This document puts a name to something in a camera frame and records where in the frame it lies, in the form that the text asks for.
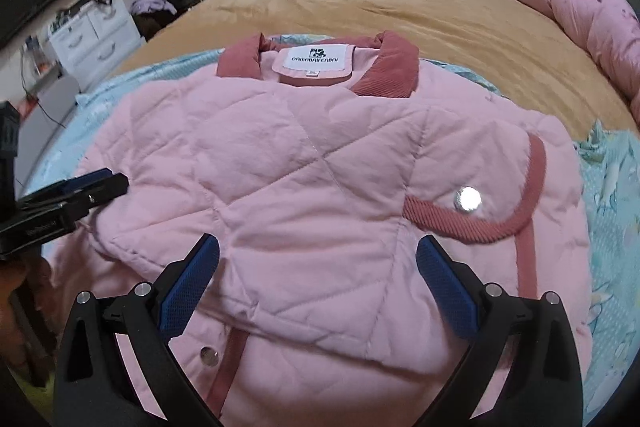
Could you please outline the person left hand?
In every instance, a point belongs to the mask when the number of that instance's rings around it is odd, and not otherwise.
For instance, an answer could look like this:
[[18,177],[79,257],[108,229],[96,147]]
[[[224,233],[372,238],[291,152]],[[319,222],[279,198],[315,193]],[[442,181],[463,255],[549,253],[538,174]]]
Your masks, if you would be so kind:
[[2,263],[1,361],[37,388],[47,384],[58,345],[42,309],[50,289],[50,267],[39,249]]

